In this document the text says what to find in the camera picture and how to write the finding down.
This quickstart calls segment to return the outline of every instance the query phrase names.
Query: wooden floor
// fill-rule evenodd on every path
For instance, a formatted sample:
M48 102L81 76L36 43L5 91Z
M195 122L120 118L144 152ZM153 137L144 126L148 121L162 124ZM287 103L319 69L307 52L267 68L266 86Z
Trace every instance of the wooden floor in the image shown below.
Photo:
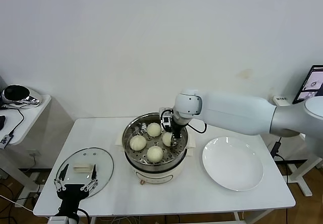
M283 174L285 174L284 167L279 166ZM39 183L44 183L49 173L42 173L39 178ZM289 224L323 224L323 207L322 207L322 195L323 195L323 170L312 169L306 176L305 180L309 185L313 196L305 197L297 184L289 184L289 188L292 191L294 198L296 200L296 206L288 209L288 223ZM14 195L16 196L22 185L16 180L9 177L7 180L1 180L0 183L9 186ZM6 196L7 198L12 198L11 193L4 186L0 186L0 194ZM9 204L8 201L0 198L0 211ZM28 199L25 205L27 208L32 209L31 199ZM3 211L0 214L0 224L15 222L11 219L8 222L7 217L9 214L9 208ZM47 223L47 219L44 217L36 217L32 212L28 212L22 208L12 208L11 216L13 216L18 224L39 224ZM102 217L97 218L96 224L107 224L111 223L112 218ZM132 224L135 224L135 219L129 219ZM221 213L221 214L191 214L191 215L168 215L168 216L141 216L140 217L142 224L159 224L165 223L190 223L190 222L210 222L210 221L227 221L234 220L232 213ZM127 219L122 219L121 224L127 223ZM274 210L263 219L259 220L257 224L284 224L286 223L286 210Z

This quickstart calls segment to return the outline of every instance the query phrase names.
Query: cable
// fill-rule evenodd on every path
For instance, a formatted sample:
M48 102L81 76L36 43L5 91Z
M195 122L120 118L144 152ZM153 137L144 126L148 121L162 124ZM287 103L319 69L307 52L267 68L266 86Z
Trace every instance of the cable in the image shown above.
M17 221L13 216L0 217L0 219L7 219L7 218L9 218L9 219L12 218L12 220L14 220L14 222L17 224Z
M164 126L164 124L163 124L163 115L164 115L164 113L165 112L170 112L170 113L174 113L174 111L172 110L172 109L165 109L161 114L160 114L160 118L161 118L161 126L163 127L163 129L165 130L165 131L167 131L166 130L166 128L165 128L165 126Z
M11 203L13 203L13 204L17 204L17 205L21 206L22 208L24 208L24 209L26 209L26 210L28 210L28 211L32 212L32 210L28 209L27 207L25 207L25 206L23 206L23 205L21 205L21 204L18 204L17 202L12 201L11 199L8 199L7 197L5 197L5 196L3 196L3 195L0 195L0 197L1 197L1 198L3 198L3 199L6 199L7 201L10 201L10 202L11 202Z
M195 129L194 127L192 127L190 124L187 124L190 128L192 128L195 132L198 132L200 134L203 134L204 132L206 132L207 129L207 124L204 123L204 130L202 132L200 132L199 130Z
M280 157L284 164L285 164L285 168L286 168L286 185L288 186L288 165L286 163L286 161L284 160L284 158L282 156L280 156L279 154L276 153L277 157ZM286 224L288 224L288 209L286 208Z
M10 192L11 192L11 198L12 199L14 199L14 193L12 192L12 190L7 186L7 185L4 185L4 184L2 184L2 183L0 183L0 185L2 185L2 186L5 186ZM1 211L0 211L0 214L2 213L2 212L4 212L9 206L10 206L11 204L8 204L4 209L2 209Z
M34 158L34 164L29 169L27 169L26 171L22 171L23 173L26 173L26 172L30 171L33 167L35 167L35 165L36 165L35 156L33 156L33 158Z
M15 131L15 129L25 120L25 117L24 117L24 115L21 113L21 111L18 109L18 108L8 108L8 107L5 107L5 108L3 108L3 109L15 109L15 110L17 110L18 112L19 112L19 114L21 115L21 117L22 117L22 119L21 119L21 121L18 123L18 124L16 124L16 126L11 130L11 132L9 133L9 135L13 135L13 133L14 133L14 131Z
M87 224L90 224L91 223L91 220L90 220L89 214L85 210L83 210L83 209L78 208L77 210L80 211L80 212L82 212L82 213L84 213L86 215Z
M130 219L129 219L128 217L126 217L126 219L127 219L127 221L128 221L130 224L132 224L132 223L131 223L131 221L130 221Z

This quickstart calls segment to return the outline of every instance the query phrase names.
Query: black cable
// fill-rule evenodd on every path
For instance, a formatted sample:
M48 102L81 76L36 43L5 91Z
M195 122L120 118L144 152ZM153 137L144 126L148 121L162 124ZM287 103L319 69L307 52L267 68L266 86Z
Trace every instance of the black cable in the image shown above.
M27 169L26 171L22 171L23 173L27 173L28 171L30 171L33 167L35 167L35 165L36 165L36 158L35 158L35 156L33 156L33 158L34 158L34 164L33 164L33 166L31 166L29 169Z
M4 185L4 184L2 184L2 183L0 183L0 185L2 185L2 186L5 186L10 192L11 192L11 200L14 200L14 193L12 192L12 190L7 186L7 185ZM9 203L4 209L2 209L1 211L0 211L0 214L2 213L2 212L4 212L9 206L11 205L11 203Z
M280 157L283 160L284 164L285 164L285 168L286 168L286 184L288 186L288 165L287 165L287 162L279 154L276 154L276 156ZM288 209L287 208L286 208L286 224L288 224Z
M83 209L78 208L77 210L78 210L78 211L80 211L80 212L82 212L82 213L84 213L84 214L86 215L86 218L87 218L87 224L90 224L90 223L91 223L91 221L90 221L90 216L89 216L89 214L88 214L85 210L83 210Z
M164 115L164 113L165 112L170 112L170 113L174 113L174 111L172 110L172 109L165 109L161 114L160 114L160 118L161 118L161 120L162 120L162 122L161 122L161 126L163 127L163 129L165 130L165 131L167 131L166 130L166 128L165 128L165 126L164 126L164 124L163 124L163 115Z
M24 189L24 187L22 187L19 191L18 191L18 193L16 194L16 196L15 196L15 199L17 199L18 198L18 196L20 195L20 193L21 193L21 191ZM12 211L12 207L14 206L14 204L13 203L11 203L11 206L10 206L10 209L9 209L9 213L8 213L8 217L10 217L11 216L11 211Z
M18 108L8 108L8 107L4 107L3 109L15 109L15 110L17 110L19 112L19 114L22 117L21 121L18 124L16 124L16 126L9 133L9 135L13 135L15 129L25 120L25 117L24 117L24 115L21 113L21 111Z
M16 219L13 216L6 216L6 217L0 217L0 219L7 219L7 218L12 218L12 220L14 220L14 222L17 224Z
M203 134L204 132L206 132L207 129L207 124L204 123L204 130L202 132L200 132L199 130L195 129L194 127L192 127L190 124L187 124L187 126L189 126L190 128L192 128L195 132L198 132L200 134Z

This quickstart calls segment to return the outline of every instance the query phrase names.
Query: white wall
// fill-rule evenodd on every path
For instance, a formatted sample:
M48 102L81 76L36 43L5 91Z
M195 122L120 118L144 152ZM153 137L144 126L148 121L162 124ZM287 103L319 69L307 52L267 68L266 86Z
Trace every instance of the white wall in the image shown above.
M0 75L51 94L72 119L157 111L187 86L293 94L322 63L322 4L0 0Z

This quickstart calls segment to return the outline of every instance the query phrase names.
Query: white table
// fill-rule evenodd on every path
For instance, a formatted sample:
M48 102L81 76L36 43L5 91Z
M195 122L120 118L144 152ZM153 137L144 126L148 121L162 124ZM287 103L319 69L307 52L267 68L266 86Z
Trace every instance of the white table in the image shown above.
M25 138L31 127L34 125L40 114L44 111L46 106L51 100L50 95L42 95L42 103L32 109L20 109L20 112L24 115L24 121L16 128L14 132L14 137L11 139L10 143L7 145L17 145L22 142ZM4 127L0 130L0 139L4 135L9 134L12 129L21 121L22 117L17 110L6 109L0 110L0 116L6 116L6 121ZM6 155L6 149L0 150L0 167L7 172L11 177L20 182L25 188L21 192L19 198L26 198L30 192L37 192L38 185L34 183L37 179L39 173L32 173L30 177L27 177L22 173L10 158ZM26 199L19 200L19 204L24 204Z
M108 151L114 160L110 182L96 195L82 200L80 208L90 216L128 216L255 211L246 219L254 223L273 209L292 207L295 200L288 189L262 138L246 136L208 127L204 134L195 134L194 155L185 159L180 175L170 182L140 185L124 152L115 145L116 139L132 118L78 119L52 168L33 213L52 216L58 212L61 200L56 195L53 179L62 162L74 152L88 147ZM203 128L199 121L192 125ZM261 158L264 176L253 190L235 192L215 183L204 170L202 151L205 144L218 136L234 136L247 142ZM159 198L151 202L151 196Z
M273 100L275 104L278 106L287 106L292 104L294 98L295 96L293 95L276 95L274 96ZM305 134L301 133L299 134L299 137L305 142ZM288 183L297 183L305 196L312 196L313 194L310 188L308 187L307 183L305 182L303 176L322 161L323 161L322 158L312 155L299 168L297 168L296 165L294 164L288 164L288 168L292 172L292 174L288 176Z

